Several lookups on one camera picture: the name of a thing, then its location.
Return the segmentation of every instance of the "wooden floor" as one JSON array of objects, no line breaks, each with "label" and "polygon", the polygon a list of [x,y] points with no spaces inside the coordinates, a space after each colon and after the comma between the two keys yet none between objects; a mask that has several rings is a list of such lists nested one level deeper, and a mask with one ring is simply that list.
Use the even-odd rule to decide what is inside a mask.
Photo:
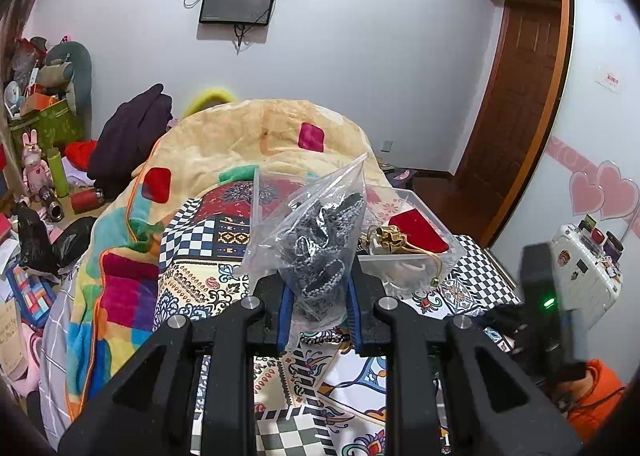
[{"label": "wooden floor", "polygon": [[446,178],[414,178],[414,192],[427,204],[453,234],[466,234],[480,243],[482,232],[493,215],[483,212],[484,205],[471,201]]}]

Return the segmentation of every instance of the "silver screw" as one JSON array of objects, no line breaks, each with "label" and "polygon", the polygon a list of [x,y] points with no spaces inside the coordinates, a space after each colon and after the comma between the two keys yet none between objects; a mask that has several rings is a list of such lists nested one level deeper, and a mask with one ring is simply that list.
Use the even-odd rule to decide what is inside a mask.
[{"label": "silver screw", "polygon": [[169,328],[179,330],[187,324],[187,318],[184,315],[171,315],[171,317],[167,319],[166,323],[169,325]]},{"label": "silver screw", "polygon": [[453,324],[455,324],[461,330],[466,330],[467,328],[471,328],[473,324],[473,320],[471,317],[467,315],[454,315]]},{"label": "silver screw", "polygon": [[393,310],[398,307],[398,301],[389,296],[381,297],[378,300],[378,306],[380,306],[380,308],[382,308],[383,310]]},{"label": "silver screw", "polygon": [[258,299],[255,295],[247,295],[244,299],[242,299],[240,304],[247,310],[255,310],[256,308],[258,308],[258,306],[260,306],[260,299]]}]

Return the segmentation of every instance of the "black screen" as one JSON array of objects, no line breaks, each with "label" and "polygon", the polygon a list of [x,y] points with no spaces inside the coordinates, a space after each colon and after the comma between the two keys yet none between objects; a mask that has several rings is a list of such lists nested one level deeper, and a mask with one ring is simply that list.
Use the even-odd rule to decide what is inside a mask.
[{"label": "black screen", "polygon": [[273,0],[203,0],[200,22],[267,24]]}]

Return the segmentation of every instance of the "green storage box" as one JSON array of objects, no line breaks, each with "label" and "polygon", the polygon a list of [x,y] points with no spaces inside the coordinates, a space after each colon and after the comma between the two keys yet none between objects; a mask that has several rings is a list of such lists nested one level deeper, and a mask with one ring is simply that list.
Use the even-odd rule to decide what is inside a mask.
[{"label": "green storage box", "polygon": [[82,140],[82,122],[69,109],[66,100],[60,100],[42,111],[31,112],[9,122],[11,138],[18,158],[22,157],[22,134],[38,132],[38,145],[43,152],[52,147]]}]

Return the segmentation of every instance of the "heart decal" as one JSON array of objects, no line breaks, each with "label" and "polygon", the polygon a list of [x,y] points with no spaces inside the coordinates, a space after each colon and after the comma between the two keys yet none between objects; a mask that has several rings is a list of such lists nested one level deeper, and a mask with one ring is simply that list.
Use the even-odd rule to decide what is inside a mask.
[{"label": "heart decal", "polygon": [[602,162],[596,175],[596,185],[604,192],[604,203],[600,209],[603,220],[629,216],[640,201],[638,185],[629,178],[620,176],[618,166],[607,160]]},{"label": "heart decal", "polygon": [[569,179],[569,194],[574,216],[593,214],[602,208],[604,191],[597,184],[589,183],[583,172],[574,172]]}]

